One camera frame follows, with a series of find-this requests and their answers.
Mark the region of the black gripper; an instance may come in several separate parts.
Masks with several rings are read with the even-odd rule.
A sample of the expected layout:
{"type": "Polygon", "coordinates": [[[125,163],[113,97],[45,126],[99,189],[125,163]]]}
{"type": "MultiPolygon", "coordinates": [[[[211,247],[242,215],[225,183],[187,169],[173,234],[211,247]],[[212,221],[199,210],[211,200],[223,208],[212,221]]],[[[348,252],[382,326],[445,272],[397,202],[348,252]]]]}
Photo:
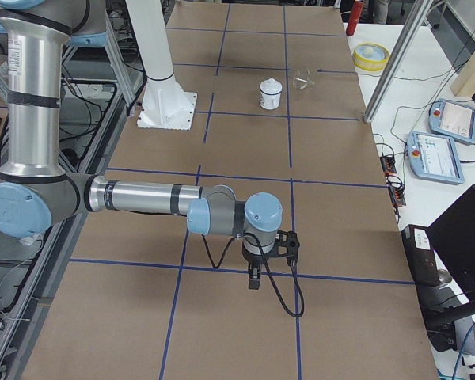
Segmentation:
{"type": "Polygon", "coordinates": [[[245,253],[245,259],[248,262],[249,285],[250,290],[260,289],[261,265],[264,263],[261,255],[245,253]]]}

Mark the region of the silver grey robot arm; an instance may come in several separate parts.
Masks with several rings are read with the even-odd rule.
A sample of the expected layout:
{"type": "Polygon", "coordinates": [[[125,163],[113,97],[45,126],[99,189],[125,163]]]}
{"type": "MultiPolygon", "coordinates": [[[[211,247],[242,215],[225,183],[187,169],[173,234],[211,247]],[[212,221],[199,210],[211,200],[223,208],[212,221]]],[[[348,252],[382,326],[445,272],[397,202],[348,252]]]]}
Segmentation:
{"type": "Polygon", "coordinates": [[[0,1],[8,35],[9,157],[0,167],[0,231],[26,238],[85,212],[179,215],[191,233],[241,240],[249,287],[276,257],[282,205],[260,192],[246,201],[224,185],[199,187],[108,180],[59,164],[63,47],[107,42],[102,1],[0,1]]]}

